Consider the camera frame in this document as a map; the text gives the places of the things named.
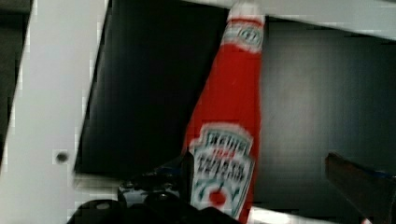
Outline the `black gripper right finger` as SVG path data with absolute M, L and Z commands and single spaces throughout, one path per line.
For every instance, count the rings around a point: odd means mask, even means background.
M 327 179 L 372 224 L 395 224 L 395 175 L 375 171 L 336 153 L 325 159 Z

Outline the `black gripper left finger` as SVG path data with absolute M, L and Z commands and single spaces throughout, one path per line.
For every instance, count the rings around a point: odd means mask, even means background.
M 118 200 L 124 205 L 143 203 L 152 193 L 171 193 L 184 201 L 191 200 L 193 156 L 183 153 L 161 167 L 122 182 Z

